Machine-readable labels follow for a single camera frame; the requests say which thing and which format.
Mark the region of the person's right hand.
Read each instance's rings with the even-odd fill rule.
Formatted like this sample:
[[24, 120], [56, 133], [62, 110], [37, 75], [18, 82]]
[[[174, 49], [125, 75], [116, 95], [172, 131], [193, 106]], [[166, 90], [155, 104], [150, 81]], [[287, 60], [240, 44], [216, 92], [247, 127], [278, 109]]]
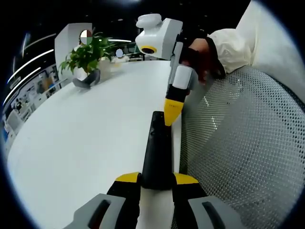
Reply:
[[189, 47], [183, 47], [179, 63], [193, 68], [201, 83], [206, 82], [209, 74], [216, 79], [226, 76], [224, 67], [218, 59], [215, 43], [208, 36], [196, 38]]

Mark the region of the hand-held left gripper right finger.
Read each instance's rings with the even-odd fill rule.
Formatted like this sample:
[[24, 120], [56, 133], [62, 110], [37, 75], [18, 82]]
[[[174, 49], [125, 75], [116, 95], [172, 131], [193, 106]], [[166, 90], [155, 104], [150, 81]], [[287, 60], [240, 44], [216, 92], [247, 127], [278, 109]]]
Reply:
[[207, 196], [192, 176], [173, 174], [174, 218], [179, 229], [244, 229], [240, 215], [215, 196]]

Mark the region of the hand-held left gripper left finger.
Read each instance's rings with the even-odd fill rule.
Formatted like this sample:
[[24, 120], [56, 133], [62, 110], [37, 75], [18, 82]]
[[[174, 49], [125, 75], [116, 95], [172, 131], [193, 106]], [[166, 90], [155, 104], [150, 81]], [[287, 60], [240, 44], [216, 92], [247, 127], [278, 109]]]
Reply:
[[141, 173], [123, 174], [106, 194], [98, 194], [74, 212], [66, 229], [134, 229], [140, 214]]

